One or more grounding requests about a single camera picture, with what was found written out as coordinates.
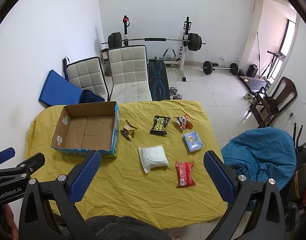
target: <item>tiled floor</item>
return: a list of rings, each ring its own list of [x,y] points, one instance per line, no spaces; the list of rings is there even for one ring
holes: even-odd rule
[[[199,101],[207,112],[220,149],[230,139],[240,133],[257,128],[258,124],[252,114],[247,114],[249,103],[244,99],[247,89],[236,76],[229,71],[214,71],[207,76],[197,66],[184,66],[186,82],[176,68],[167,68],[170,87],[177,87],[183,100]],[[109,90],[112,80],[106,77]],[[240,236],[249,218],[247,212],[242,218],[232,239]],[[183,240],[204,240],[219,220],[204,222],[183,228],[167,229],[166,232],[177,233]]]

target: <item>doorway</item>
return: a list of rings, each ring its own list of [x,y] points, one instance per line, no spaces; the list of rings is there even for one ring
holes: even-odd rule
[[[239,68],[258,67],[256,77],[272,84],[293,48],[299,17],[287,0],[254,0]]]

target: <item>window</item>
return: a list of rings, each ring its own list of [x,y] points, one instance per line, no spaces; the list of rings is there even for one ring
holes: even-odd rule
[[[295,31],[295,23],[292,22],[291,20],[287,20],[286,23],[286,28],[284,32],[284,36],[281,42],[281,46],[278,52],[283,53],[285,56],[289,53],[290,46],[292,43],[293,35]],[[274,79],[277,76],[277,73],[279,72],[281,66],[282,66],[283,61],[280,60],[279,58],[277,60],[274,60],[273,66],[267,68],[265,73],[262,75],[267,76],[266,78],[273,83]]]

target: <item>blue gripper pad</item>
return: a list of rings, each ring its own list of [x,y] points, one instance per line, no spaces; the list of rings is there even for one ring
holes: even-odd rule
[[[15,150],[10,147],[0,152],[0,164],[8,161],[15,156]]]
[[[209,152],[204,154],[203,162],[204,168],[211,177],[211,180],[213,181],[222,200],[228,204],[232,204],[235,199],[232,182]]]
[[[71,203],[82,200],[100,165],[101,155],[99,152],[95,152],[71,184],[69,196]]]

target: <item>blue package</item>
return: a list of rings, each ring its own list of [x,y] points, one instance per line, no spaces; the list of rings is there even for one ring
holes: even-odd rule
[[[195,152],[203,147],[203,143],[199,136],[197,135],[196,131],[188,132],[183,135],[183,138],[189,148],[190,152]]]

